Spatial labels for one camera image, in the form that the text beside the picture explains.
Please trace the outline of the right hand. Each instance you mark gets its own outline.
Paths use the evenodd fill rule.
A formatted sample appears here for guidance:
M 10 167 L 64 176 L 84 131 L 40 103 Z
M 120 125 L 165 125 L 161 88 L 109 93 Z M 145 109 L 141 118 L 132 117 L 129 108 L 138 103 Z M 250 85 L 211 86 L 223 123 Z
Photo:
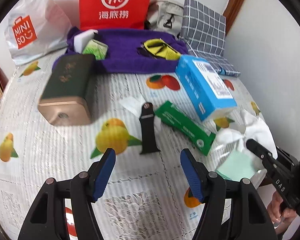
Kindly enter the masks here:
M 297 213 L 293 209 L 285 208 L 283 211 L 280 209 L 280 205 L 283 202 L 280 194 L 275 191 L 272 196 L 272 200 L 267 206 L 267 211 L 273 224 L 279 224 L 275 229 L 277 234 L 284 233 L 293 220 L 297 217 Z

